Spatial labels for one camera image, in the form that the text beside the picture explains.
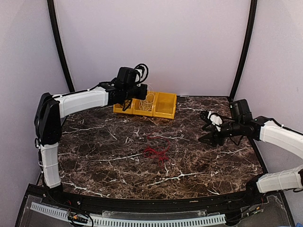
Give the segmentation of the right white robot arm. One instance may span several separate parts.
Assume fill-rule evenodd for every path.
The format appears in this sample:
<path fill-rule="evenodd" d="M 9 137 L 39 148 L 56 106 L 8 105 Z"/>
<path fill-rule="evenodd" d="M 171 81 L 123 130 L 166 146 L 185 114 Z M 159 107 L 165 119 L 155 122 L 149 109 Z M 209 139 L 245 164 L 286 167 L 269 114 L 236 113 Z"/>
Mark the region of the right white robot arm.
<path fill-rule="evenodd" d="M 252 118 L 251 113 L 242 113 L 232 118 L 227 118 L 212 111 L 202 111 L 200 118 L 205 122 L 203 130 L 208 133 L 199 138 L 199 141 L 216 147 L 223 145 L 226 138 L 240 139 L 247 137 L 280 147 L 299 158 L 303 157 L 303 135 L 279 124 L 273 118 L 259 116 Z M 242 202 L 252 205 L 259 199 L 260 193 L 281 190 L 303 189 L 303 167 L 277 173 L 263 174 L 250 180 L 247 191 L 242 194 Z"/>

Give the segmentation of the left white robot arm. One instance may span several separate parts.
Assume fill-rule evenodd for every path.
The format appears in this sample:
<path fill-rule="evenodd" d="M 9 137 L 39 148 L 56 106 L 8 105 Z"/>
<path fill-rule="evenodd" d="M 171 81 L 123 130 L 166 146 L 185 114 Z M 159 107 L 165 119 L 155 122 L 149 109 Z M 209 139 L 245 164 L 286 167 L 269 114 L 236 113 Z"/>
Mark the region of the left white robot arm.
<path fill-rule="evenodd" d="M 36 130 L 35 146 L 40 151 L 39 161 L 44 173 L 44 182 L 51 190 L 48 198 L 56 206 L 63 206 L 67 196 L 61 192 L 58 164 L 58 146 L 62 136 L 61 120 L 68 115 L 95 107 L 123 105 L 132 99 L 144 100 L 147 96 L 146 84 L 121 84 L 118 81 L 101 82 L 91 89 L 63 95 L 44 93 L 34 119 Z"/>

